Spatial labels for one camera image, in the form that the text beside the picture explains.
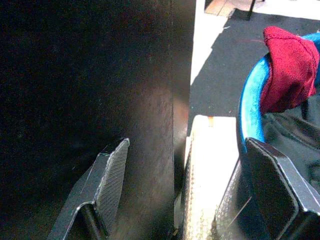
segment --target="red towel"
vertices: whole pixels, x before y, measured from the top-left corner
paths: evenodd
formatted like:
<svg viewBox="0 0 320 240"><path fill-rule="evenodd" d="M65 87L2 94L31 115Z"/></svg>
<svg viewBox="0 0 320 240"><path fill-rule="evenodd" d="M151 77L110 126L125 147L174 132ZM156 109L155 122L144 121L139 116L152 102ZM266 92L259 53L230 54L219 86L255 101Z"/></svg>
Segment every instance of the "red towel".
<svg viewBox="0 0 320 240"><path fill-rule="evenodd" d="M295 108L316 93L319 52L312 41L276 26L267 27L263 34L270 51L270 73L261 93L260 111Z"/></svg>

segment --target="red cloth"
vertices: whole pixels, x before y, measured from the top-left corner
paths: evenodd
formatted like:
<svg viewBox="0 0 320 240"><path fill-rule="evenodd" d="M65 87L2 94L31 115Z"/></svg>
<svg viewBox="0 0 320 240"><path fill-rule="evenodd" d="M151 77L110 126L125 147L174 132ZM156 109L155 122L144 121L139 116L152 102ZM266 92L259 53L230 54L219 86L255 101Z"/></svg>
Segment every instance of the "red cloth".
<svg viewBox="0 0 320 240"><path fill-rule="evenodd" d="M319 52L312 41L276 26L267 27L264 42L270 51L270 73L260 98L260 111L283 112L316 93Z"/></svg>

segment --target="black metal panel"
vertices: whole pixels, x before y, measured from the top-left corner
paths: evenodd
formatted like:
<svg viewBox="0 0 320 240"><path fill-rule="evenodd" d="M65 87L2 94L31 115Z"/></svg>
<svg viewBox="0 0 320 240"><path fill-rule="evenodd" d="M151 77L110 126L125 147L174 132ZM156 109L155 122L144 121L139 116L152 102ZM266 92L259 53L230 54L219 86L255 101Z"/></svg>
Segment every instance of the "black metal panel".
<svg viewBox="0 0 320 240"><path fill-rule="evenodd" d="M44 239L117 137L131 145L110 239L165 238L173 158L184 155L194 1L2 5L1 238Z"/></svg>

